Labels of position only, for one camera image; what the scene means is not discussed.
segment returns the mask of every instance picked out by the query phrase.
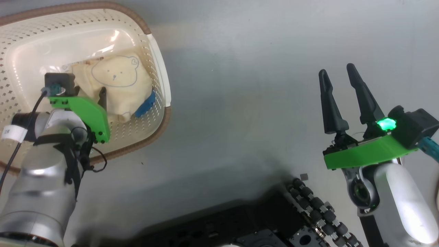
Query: green mount plate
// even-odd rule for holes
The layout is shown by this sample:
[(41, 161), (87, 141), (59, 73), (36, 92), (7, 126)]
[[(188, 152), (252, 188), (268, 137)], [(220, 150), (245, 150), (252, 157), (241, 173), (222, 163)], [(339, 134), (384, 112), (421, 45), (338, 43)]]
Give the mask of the green mount plate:
[(83, 97), (49, 97), (53, 108), (72, 110), (95, 133), (100, 143), (110, 140), (110, 127), (107, 112), (90, 98)]
[(417, 149), (407, 150), (392, 135), (360, 146), (324, 156), (328, 169), (362, 167), (402, 157)]

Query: white plastic basket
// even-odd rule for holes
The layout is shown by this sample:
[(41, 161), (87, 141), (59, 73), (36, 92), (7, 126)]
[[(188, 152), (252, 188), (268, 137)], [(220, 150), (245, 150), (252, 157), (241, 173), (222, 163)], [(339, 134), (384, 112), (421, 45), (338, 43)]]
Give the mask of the white plastic basket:
[[(169, 80), (146, 23), (131, 10), (108, 2), (59, 5), (0, 18), (0, 129), (10, 124), (15, 113), (32, 110), (45, 73), (64, 72), (67, 64), (128, 50), (139, 55), (153, 80), (156, 101), (141, 118), (110, 123), (110, 142), (97, 145), (108, 159), (150, 144), (169, 120)], [(38, 111), (51, 111), (48, 100)], [(0, 167), (7, 163), (15, 145), (13, 141), (0, 142)], [(31, 145), (23, 144), (13, 167), (20, 167)], [(97, 155), (92, 153), (92, 163), (102, 161)]]

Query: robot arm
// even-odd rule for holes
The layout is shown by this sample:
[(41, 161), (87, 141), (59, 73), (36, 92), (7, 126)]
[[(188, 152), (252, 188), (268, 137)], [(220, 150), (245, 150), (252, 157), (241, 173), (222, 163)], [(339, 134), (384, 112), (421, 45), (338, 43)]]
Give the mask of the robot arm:
[(367, 129), (362, 141), (346, 134), (349, 125), (342, 119), (332, 96), (326, 71), (321, 70), (324, 129), (326, 134), (336, 133), (333, 145), (323, 151), (327, 168), (342, 170), (369, 246), (435, 242), (438, 224), (399, 158), (419, 147), (439, 160), (439, 148), (430, 139), (438, 130), (439, 121), (423, 109), (405, 113), (401, 106), (385, 118), (355, 66), (348, 64), (347, 70), (360, 106), (360, 121)]
[[(98, 105), (76, 97), (73, 79), (68, 74), (47, 74), (48, 97), (57, 109), (50, 114), (19, 113), (12, 120), (14, 125), (31, 126), (25, 140), (34, 145), (0, 214), (2, 246), (64, 246), (82, 174), (93, 169), (92, 145), (110, 137), (105, 100)], [(101, 92), (105, 97), (105, 88)], [(87, 112), (94, 115), (90, 118)]]

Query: basket rim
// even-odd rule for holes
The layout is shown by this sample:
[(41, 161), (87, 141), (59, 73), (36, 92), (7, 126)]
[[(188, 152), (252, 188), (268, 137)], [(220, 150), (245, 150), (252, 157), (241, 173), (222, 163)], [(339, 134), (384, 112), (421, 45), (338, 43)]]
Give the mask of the basket rim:
[(0, 26), (4, 26), (14, 22), (24, 21), (36, 17), (41, 17), (45, 15), (53, 15), (53, 14), (59, 14), (65, 12), (91, 10), (91, 9), (111, 9), (111, 10), (122, 12), (128, 15), (131, 19), (133, 19), (145, 34), (151, 34), (151, 30), (149, 29), (148, 25), (137, 13), (120, 4), (116, 4), (112, 2), (104, 2), (104, 1), (54, 5), (50, 7), (37, 8), (12, 15), (7, 15), (0, 17)]
[[(50, 7), (32, 9), (17, 14), (7, 15), (0, 17), (0, 27), (14, 22), (24, 21), (27, 19), (41, 17), (45, 15), (53, 15), (53, 14), (59, 14), (65, 12), (91, 10), (91, 9), (111, 9), (124, 13), (130, 18), (132, 18), (139, 25), (139, 27), (142, 29), (142, 31), (145, 34), (151, 34), (151, 30), (149, 29), (146, 22), (134, 11), (120, 4), (116, 4), (112, 2), (104, 2), (104, 1), (55, 5)], [(157, 140), (163, 134), (163, 132), (165, 132), (165, 129), (169, 123), (170, 115), (171, 115), (171, 107), (170, 106), (164, 107), (162, 122), (160, 123), (159, 127), (152, 135), (148, 136), (147, 138), (139, 142), (126, 146), (124, 148), (120, 148), (118, 150), (106, 153), (105, 157), (107, 158), (107, 160), (111, 160), (120, 157), (122, 155), (131, 153)], [(90, 159), (90, 164), (97, 164), (103, 161), (104, 159), (101, 156), (96, 156)], [(4, 171), (5, 168), (6, 168), (6, 164), (0, 161), (0, 171)], [(21, 169), (18, 167), (10, 167), (8, 173), (17, 176), (20, 173), (20, 171)]]

